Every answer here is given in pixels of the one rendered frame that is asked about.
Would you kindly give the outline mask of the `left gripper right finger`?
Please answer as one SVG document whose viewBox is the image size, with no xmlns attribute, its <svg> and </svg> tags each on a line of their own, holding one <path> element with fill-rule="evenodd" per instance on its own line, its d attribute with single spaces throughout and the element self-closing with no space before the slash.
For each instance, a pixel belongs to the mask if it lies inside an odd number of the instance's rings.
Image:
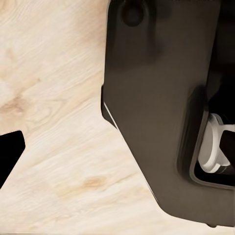
<svg viewBox="0 0 235 235">
<path fill-rule="evenodd" d="M 224 130 L 220 139 L 219 147 L 235 169 L 235 132 Z"/>
</svg>

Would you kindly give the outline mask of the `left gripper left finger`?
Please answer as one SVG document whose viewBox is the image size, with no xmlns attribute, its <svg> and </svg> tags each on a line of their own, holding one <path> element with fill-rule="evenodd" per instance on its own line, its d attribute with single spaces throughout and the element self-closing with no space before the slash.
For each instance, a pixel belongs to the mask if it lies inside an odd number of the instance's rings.
<svg viewBox="0 0 235 235">
<path fill-rule="evenodd" d="M 25 150 L 21 130 L 0 136 L 0 189 Z"/>
</svg>

